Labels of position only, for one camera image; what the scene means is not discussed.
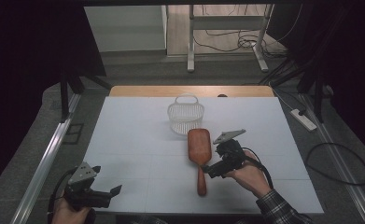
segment gray floor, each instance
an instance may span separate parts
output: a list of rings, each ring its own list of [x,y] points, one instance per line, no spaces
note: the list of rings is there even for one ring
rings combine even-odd
[[[164,54],[107,53],[103,55],[107,77],[102,79],[114,85],[254,85],[265,75],[258,68],[253,55],[242,56],[202,56],[196,58],[196,71],[186,71],[185,57],[165,57]],[[274,69],[282,60],[267,60],[270,69]],[[93,128],[99,116],[108,91],[101,86],[82,78],[86,86],[82,94],[72,124],[83,123],[81,136],[75,144],[63,144],[53,163],[44,187],[28,218],[28,223],[45,223],[48,199],[55,182],[67,169],[78,165],[84,157],[90,142]],[[298,79],[293,79],[280,88],[296,94]],[[281,97],[292,107],[300,104],[287,94]],[[24,194],[36,166],[56,129],[61,115],[59,87],[56,85],[44,92],[43,105],[30,132],[21,143],[15,157],[0,177],[0,223],[8,223],[13,217],[21,197]],[[289,114],[289,108],[283,105],[288,124],[302,157],[308,150],[321,142],[317,132],[307,132],[301,124]],[[325,125],[335,142],[352,148],[365,160],[365,147],[353,132],[344,124],[330,105],[323,101]],[[68,135],[64,142],[73,142],[76,136]],[[325,169],[335,176],[337,172],[326,149],[318,151],[310,163]],[[357,160],[348,158],[348,166],[358,180],[364,178],[364,171]],[[315,223],[364,223],[345,185],[329,181],[308,169],[321,205],[323,215],[311,216]],[[99,215],[96,223],[114,223],[115,217]]]

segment basket handle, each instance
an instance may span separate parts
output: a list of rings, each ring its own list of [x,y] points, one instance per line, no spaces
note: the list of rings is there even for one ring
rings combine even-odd
[[[194,98],[196,99],[196,102],[195,102],[195,103],[193,103],[193,104],[197,104],[197,103],[199,103],[199,99],[197,99],[197,97],[196,97],[193,93],[190,93],[190,92],[184,92],[184,93],[182,93],[182,94],[179,94],[179,95],[175,98],[175,102],[176,102],[176,103],[178,103],[177,99],[178,99],[179,97],[187,97],[187,96],[189,96],[189,97],[194,97]]]

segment white plastic basket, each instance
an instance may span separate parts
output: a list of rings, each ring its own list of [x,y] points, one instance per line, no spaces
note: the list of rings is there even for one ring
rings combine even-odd
[[[193,97],[194,103],[179,103],[180,97]],[[168,118],[174,132],[188,134],[190,129],[200,128],[204,115],[204,106],[194,94],[183,93],[175,98],[175,102],[168,106]]]

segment white table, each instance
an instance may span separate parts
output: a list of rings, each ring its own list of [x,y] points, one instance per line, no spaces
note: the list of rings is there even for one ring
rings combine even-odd
[[[167,107],[175,97],[107,97],[84,161],[102,166],[91,186],[123,185],[110,213],[259,214],[256,198],[230,178],[205,177],[197,194],[197,166],[188,158],[187,137],[174,133]],[[323,213],[281,105],[275,97],[199,97],[203,128],[211,141],[221,132],[246,129],[234,138],[253,149],[269,170],[274,188],[298,212]],[[213,158],[219,160],[212,146]]]

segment wall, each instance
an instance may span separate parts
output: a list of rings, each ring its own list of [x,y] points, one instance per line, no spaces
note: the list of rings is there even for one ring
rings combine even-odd
[[[161,6],[85,7],[85,11],[100,52],[166,48]]]

